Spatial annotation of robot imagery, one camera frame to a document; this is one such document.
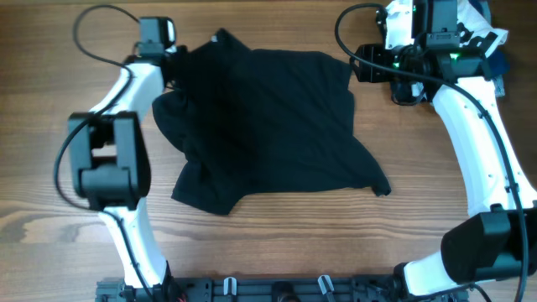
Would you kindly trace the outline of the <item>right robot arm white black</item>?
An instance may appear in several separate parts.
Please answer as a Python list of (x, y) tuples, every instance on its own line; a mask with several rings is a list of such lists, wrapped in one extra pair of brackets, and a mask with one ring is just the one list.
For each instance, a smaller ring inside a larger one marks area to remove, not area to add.
[(487, 59), (477, 48), (391, 51), (366, 44), (351, 52), (360, 81), (401, 84), (404, 104), (429, 102), (449, 133), (467, 191), (468, 218), (447, 232), (440, 249), (398, 265), (388, 294), (419, 301), (517, 279), (521, 300), (535, 271), (536, 191), (527, 181), (499, 115)]

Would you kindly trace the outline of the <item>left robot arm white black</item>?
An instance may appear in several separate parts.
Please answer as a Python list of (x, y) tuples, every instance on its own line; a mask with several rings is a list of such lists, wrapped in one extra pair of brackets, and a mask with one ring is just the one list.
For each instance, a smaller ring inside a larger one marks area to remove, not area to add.
[(104, 221), (123, 263), (118, 296), (126, 301), (178, 301), (180, 287), (154, 238), (147, 195), (151, 168), (141, 122), (169, 84), (174, 46), (141, 44), (89, 112), (74, 112), (60, 152), (70, 155), (75, 193)]

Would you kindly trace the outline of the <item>white t-shirt black lettering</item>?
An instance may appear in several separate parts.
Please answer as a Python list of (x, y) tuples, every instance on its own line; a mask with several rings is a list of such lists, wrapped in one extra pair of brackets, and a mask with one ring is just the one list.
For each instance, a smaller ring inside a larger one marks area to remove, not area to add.
[(490, 24), (490, 12), (484, 1), (457, 1), (457, 24), (465, 33), (461, 45), (478, 47), (489, 57), (498, 46), (506, 43), (508, 30)]

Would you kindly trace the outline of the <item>navy blue folded garment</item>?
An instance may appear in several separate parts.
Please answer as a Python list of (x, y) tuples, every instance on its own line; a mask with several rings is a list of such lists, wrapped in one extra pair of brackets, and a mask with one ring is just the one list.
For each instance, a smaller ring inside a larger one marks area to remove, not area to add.
[[(488, 0), (469, 0), (469, 3), (484, 17), (489, 23), (492, 21), (492, 13), (488, 4)], [(488, 62), (491, 68), (492, 76), (501, 76), (507, 73), (510, 65), (506, 60), (503, 52), (496, 48), (488, 57)]]

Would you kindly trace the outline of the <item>grey denim folded garment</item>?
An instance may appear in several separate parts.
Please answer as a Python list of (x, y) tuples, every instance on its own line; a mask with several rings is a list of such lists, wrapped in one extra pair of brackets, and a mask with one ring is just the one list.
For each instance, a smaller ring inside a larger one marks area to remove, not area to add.
[(495, 87), (495, 96), (496, 98), (504, 97), (505, 96), (505, 88), (504, 88), (504, 82), (503, 77), (501, 75), (498, 75), (493, 78), (493, 84)]

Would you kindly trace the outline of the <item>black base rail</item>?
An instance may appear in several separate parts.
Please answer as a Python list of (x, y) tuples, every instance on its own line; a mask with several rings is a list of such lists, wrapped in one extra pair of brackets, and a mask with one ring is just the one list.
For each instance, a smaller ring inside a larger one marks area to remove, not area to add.
[(176, 279), (157, 285), (148, 297), (120, 279), (101, 281), (96, 301), (193, 301), (193, 302), (381, 302), (381, 301), (467, 301), (468, 286), (436, 294), (414, 296), (404, 292), (402, 282), (392, 275), (358, 275), (332, 278), (321, 275), (307, 279)]

